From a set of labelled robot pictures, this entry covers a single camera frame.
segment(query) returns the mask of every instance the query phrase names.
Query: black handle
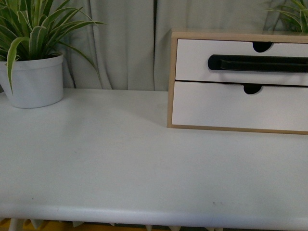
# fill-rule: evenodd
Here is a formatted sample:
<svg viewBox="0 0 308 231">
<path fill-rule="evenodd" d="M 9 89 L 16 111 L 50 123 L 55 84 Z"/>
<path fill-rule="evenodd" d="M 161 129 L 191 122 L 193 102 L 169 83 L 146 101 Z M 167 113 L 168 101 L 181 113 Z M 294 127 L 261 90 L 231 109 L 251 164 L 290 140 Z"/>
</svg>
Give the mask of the black handle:
<svg viewBox="0 0 308 231">
<path fill-rule="evenodd" d="M 207 64 L 211 70 L 308 73 L 308 58 L 302 57 L 213 54 Z"/>
</svg>

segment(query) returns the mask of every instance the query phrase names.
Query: wooden frame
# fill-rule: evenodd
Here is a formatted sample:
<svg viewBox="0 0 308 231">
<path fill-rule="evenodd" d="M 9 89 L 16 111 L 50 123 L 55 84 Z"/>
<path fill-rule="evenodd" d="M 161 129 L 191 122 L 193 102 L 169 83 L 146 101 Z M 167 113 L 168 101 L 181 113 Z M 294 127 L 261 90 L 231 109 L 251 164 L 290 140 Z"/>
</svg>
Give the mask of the wooden frame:
<svg viewBox="0 0 308 231">
<path fill-rule="evenodd" d="M 302 135 L 308 134 L 308 131 L 295 131 L 295 130 L 209 127 L 209 126 L 191 126 L 191 125 L 172 124 L 178 39 L 248 41 L 248 42 L 263 41 L 263 42 L 276 42 L 276 43 L 308 43 L 308 34 L 295 33 L 295 32 L 281 32 L 281 31 L 238 32 L 238 31 L 222 31 L 222 30 L 202 30 L 202 29 L 173 30 L 172 35 L 171 35 L 171 56 L 170 56 L 170 75 L 169 75 L 168 113 L 167 113 L 167 127 L 168 128 L 285 133 L 285 134 L 302 134 Z"/>
</svg>

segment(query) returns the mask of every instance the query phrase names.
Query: drawer finger hole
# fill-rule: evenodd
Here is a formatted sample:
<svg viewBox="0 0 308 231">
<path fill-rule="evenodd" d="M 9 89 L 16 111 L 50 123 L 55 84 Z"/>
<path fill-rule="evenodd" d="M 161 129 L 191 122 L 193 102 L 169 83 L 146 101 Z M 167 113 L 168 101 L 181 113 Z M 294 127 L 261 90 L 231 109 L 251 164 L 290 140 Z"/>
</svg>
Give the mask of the drawer finger hole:
<svg viewBox="0 0 308 231">
<path fill-rule="evenodd" d="M 244 92 L 248 95 L 257 94 L 261 89 L 261 84 L 244 84 Z"/>
<path fill-rule="evenodd" d="M 252 46 L 254 50 L 258 53 L 262 53 L 267 51 L 269 48 L 271 48 L 273 45 L 272 42 L 253 42 Z"/>
</svg>

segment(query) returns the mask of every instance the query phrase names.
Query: floor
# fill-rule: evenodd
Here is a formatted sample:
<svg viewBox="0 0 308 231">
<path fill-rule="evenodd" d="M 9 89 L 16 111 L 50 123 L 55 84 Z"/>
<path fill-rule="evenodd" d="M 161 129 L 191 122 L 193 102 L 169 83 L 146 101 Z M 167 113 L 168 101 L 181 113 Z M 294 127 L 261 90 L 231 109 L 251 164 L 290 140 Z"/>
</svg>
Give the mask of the floor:
<svg viewBox="0 0 308 231">
<path fill-rule="evenodd" d="M 0 222 L 0 231 L 8 231 L 10 226 L 10 220 L 5 219 Z M 27 220 L 24 224 L 23 230 L 34 231 L 30 220 Z M 44 221 L 42 225 L 37 229 L 39 231 L 147 231 L 144 225 L 125 225 L 116 224 L 112 226 L 110 224 L 98 224 L 98 223 L 84 223 L 78 227 L 73 227 L 72 222 L 58 222 L 58 221 Z M 167 230 L 168 226 L 153 226 L 153 231 Z M 207 231 L 205 228 L 196 227 L 181 227 L 180 231 Z M 241 230 L 241 229 L 224 229 L 224 231 L 260 231 L 260 230 Z"/>
</svg>

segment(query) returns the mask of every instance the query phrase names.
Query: white plant pot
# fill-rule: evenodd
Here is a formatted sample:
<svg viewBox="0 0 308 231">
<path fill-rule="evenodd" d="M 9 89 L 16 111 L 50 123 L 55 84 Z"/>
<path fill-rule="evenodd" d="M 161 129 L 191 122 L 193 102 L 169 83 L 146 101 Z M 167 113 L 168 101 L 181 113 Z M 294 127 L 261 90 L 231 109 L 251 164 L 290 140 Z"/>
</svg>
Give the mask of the white plant pot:
<svg viewBox="0 0 308 231">
<path fill-rule="evenodd" d="M 63 56 L 17 61 L 13 67 L 12 87 L 6 62 L 0 62 L 0 85 L 11 104 L 20 108 L 44 107 L 63 98 Z"/>
</svg>

